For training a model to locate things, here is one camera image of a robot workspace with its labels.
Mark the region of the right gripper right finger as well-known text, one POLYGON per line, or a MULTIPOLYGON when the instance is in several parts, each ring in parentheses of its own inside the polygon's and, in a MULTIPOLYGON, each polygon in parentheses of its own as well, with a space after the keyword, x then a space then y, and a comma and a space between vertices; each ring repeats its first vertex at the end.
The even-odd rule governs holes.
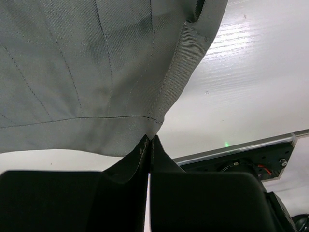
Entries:
POLYGON ((226 172, 187 172, 151 145, 150 227, 154 232, 291 232, 281 199, 250 166, 226 172))

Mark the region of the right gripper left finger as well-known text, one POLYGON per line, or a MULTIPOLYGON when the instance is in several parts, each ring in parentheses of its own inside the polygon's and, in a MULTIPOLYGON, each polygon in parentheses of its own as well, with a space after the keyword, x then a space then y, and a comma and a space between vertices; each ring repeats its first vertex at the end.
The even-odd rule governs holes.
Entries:
POLYGON ((0 176, 3 232, 141 232, 149 139, 102 172, 6 171, 0 176))

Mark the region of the grey pleated skirt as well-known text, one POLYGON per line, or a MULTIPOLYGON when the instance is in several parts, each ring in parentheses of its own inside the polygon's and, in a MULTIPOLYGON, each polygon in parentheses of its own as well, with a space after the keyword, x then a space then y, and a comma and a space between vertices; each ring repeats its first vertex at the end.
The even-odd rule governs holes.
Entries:
POLYGON ((0 150, 125 156, 153 138, 225 0, 3 0, 0 150))

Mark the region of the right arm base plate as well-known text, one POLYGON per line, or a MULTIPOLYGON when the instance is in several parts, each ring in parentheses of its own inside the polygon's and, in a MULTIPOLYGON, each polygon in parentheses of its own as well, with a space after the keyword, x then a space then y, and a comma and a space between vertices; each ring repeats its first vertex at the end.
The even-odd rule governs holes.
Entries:
POLYGON ((187 172, 226 172, 234 165, 250 166, 261 181, 268 181, 281 177, 293 150, 294 146, 285 142, 181 164, 180 167, 187 172))

